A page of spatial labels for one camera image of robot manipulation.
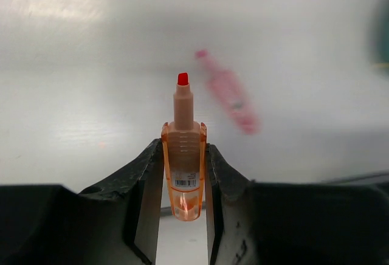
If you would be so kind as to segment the pink highlighter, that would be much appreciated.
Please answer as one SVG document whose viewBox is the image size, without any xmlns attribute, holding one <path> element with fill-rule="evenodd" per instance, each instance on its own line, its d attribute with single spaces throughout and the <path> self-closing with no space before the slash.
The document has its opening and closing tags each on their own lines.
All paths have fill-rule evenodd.
<svg viewBox="0 0 389 265">
<path fill-rule="evenodd" d="M 258 132 L 258 114 L 237 75 L 205 49 L 197 51 L 195 57 L 202 69 L 209 73 L 208 87 L 234 124 L 245 134 Z"/>
</svg>

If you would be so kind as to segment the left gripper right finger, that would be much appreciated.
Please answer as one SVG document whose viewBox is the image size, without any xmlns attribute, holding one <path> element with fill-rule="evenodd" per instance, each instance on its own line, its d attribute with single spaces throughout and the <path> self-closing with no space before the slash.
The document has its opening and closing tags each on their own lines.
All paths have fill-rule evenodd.
<svg viewBox="0 0 389 265">
<path fill-rule="evenodd" d="M 205 156 L 210 264 L 388 263 L 388 173 L 263 183 Z"/>
</svg>

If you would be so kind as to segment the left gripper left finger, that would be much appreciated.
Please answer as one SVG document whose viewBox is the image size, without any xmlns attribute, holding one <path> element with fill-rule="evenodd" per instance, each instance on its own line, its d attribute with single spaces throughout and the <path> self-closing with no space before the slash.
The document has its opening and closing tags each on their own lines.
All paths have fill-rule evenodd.
<svg viewBox="0 0 389 265">
<path fill-rule="evenodd" d="M 1 187 L 2 264 L 154 264 L 162 143 L 74 193 L 62 185 Z"/>
</svg>

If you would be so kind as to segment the orange highlighter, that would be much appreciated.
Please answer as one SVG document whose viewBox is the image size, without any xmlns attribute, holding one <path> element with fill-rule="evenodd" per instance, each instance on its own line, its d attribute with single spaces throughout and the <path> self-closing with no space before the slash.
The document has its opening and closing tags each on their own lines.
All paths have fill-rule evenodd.
<svg viewBox="0 0 389 265">
<path fill-rule="evenodd" d="M 173 121 L 161 132 L 164 170 L 173 216 L 194 221 L 201 215 L 207 127 L 194 120 L 193 93 L 186 72 L 177 76 Z"/>
</svg>

